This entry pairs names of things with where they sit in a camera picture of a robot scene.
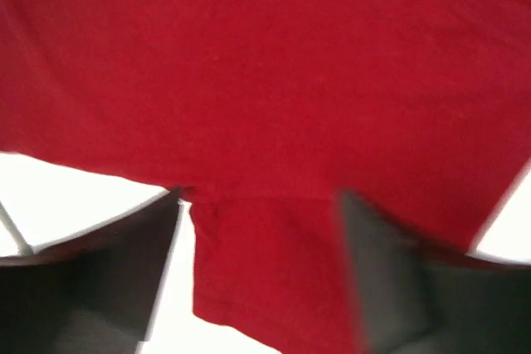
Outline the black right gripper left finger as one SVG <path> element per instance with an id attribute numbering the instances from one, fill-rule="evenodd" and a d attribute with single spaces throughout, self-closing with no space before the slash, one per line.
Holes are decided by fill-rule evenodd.
<path id="1" fill-rule="evenodd" d="M 146 341 L 181 206 L 177 188 L 92 230 L 33 249 L 6 211 L 3 353 L 135 353 Z"/>

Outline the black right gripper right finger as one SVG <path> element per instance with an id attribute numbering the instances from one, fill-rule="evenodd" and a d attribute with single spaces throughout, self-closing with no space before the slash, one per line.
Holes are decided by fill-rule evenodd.
<path id="1" fill-rule="evenodd" d="M 339 203 L 368 352 L 530 351 L 529 265 L 424 240 L 353 192 Z"/>

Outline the red t-shirt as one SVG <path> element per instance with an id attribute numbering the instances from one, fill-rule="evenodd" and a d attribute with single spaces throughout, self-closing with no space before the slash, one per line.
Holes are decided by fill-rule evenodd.
<path id="1" fill-rule="evenodd" d="M 1 0 L 1 149 L 180 188 L 196 316 L 364 353 L 339 195 L 470 251 L 530 159 L 530 0 Z"/>

